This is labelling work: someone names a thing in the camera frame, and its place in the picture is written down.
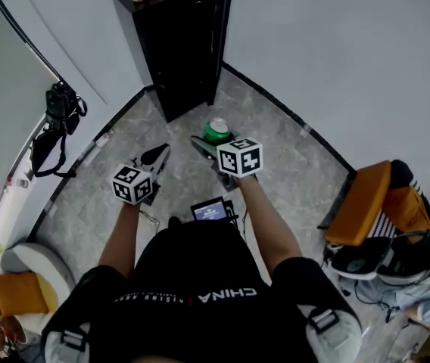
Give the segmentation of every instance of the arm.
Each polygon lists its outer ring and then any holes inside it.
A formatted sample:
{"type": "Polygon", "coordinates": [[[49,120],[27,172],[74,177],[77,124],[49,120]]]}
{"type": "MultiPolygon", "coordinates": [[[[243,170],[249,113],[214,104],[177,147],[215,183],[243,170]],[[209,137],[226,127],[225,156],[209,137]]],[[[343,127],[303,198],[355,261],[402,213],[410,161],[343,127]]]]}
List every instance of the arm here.
{"type": "Polygon", "coordinates": [[[298,241],[253,176],[238,179],[238,185],[251,216],[255,239],[263,262],[272,277],[276,266],[285,259],[301,257],[298,241]]]}
{"type": "Polygon", "coordinates": [[[131,275],[136,259],[139,209],[140,204],[132,206],[125,203],[123,205],[114,230],[99,259],[99,265],[115,268],[126,278],[131,275]]]}

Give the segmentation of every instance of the orange pillow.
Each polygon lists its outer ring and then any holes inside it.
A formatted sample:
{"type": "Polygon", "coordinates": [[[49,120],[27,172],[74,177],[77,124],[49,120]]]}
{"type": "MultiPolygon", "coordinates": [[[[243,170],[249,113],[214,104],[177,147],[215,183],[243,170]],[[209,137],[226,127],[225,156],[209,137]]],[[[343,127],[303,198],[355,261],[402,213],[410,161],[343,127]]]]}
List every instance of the orange pillow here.
{"type": "Polygon", "coordinates": [[[48,313],[35,273],[0,275],[0,312],[3,318],[48,313]]]}

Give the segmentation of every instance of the green can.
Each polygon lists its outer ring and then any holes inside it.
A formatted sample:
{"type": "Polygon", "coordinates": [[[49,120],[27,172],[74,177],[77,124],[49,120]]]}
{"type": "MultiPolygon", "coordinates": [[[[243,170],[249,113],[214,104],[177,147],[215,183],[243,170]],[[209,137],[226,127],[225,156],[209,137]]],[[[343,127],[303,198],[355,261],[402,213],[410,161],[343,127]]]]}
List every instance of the green can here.
{"type": "Polygon", "coordinates": [[[230,128],[227,121],[223,118],[216,117],[212,119],[203,133],[203,139],[211,144],[223,144],[230,137],[230,128]]]}

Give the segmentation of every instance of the black cabinet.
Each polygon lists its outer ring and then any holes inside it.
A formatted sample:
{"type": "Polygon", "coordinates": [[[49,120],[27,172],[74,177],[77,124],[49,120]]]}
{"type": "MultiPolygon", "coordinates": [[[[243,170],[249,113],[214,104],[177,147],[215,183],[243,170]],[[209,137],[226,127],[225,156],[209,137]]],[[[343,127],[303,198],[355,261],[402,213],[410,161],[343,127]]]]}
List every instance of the black cabinet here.
{"type": "Polygon", "coordinates": [[[167,121],[203,102],[213,104],[230,0],[118,1],[132,15],[167,121]]]}

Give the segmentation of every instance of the black baseboard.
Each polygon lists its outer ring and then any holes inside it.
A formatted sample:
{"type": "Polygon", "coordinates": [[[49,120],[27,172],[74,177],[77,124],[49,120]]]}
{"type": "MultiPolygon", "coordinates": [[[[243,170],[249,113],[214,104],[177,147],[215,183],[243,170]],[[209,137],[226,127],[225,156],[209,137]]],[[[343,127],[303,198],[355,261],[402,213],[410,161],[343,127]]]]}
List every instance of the black baseboard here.
{"type": "MultiPolygon", "coordinates": [[[[134,104],[141,99],[141,97],[145,94],[145,91],[146,91],[146,88],[142,88],[138,94],[136,94],[134,97],[132,97],[129,100],[129,102],[126,105],[124,105],[123,108],[119,112],[117,112],[117,114],[106,124],[106,126],[101,129],[101,131],[95,136],[93,141],[97,141],[105,132],[108,132],[109,130],[111,130],[112,127],[117,123],[117,121],[119,121],[119,119],[122,116],[124,116],[124,114],[126,114],[126,112],[129,109],[131,109],[131,107],[133,107],[134,104]]],[[[84,152],[84,154],[74,162],[74,164],[70,167],[70,169],[73,171],[76,171],[79,168],[80,164],[82,164],[82,161],[84,161],[84,159],[89,155],[89,152],[84,152]]],[[[52,203],[54,203],[55,200],[58,198],[58,195],[60,195],[60,193],[62,192],[64,187],[67,185],[69,180],[70,180],[69,178],[63,178],[62,181],[60,182],[60,184],[57,186],[57,188],[55,188],[55,191],[50,198],[50,201],[52,203]]],[[[33,226],[33,229],[30,232],[30,235],[26,239],[26,242],[33,242],[35,240],[36,233],[39,230],[39,227],[42,224],[43,219],[45,219],[46,216],[47,216],[47,212],[43,209],[39,218],[36,220],[36,223],[33,226]]]]}
{"type": "MultiPolygon", "coordinates": [[[[258,85],[244,74],[240,73],[232,66],[227,64],[227,62],[222,62],[222,67],[232,73],[234,76],[239,78],[241,81],[247,83],[253,90],[259,92],[273,104],[275,104],[280,110],[290,116],[296,123],[298,123],[302,128],[307,129],[308,124],[304,122],[302,118],[300,118],[296,113],[294,113],[291,109],[285,106],[281,101],[279,101],[276,97],[270,94],[265,88],[258,85]]],[[[342,155],[340,155],[336,149],[334,149],[330,143],[328,143],[318,132],[316,132],[313,128],[310,128],[309,134],[313,136],[313,138],[318,141],[348,172],[349,174],[355,174],[356,170],[346,161],[342,155]]]]}

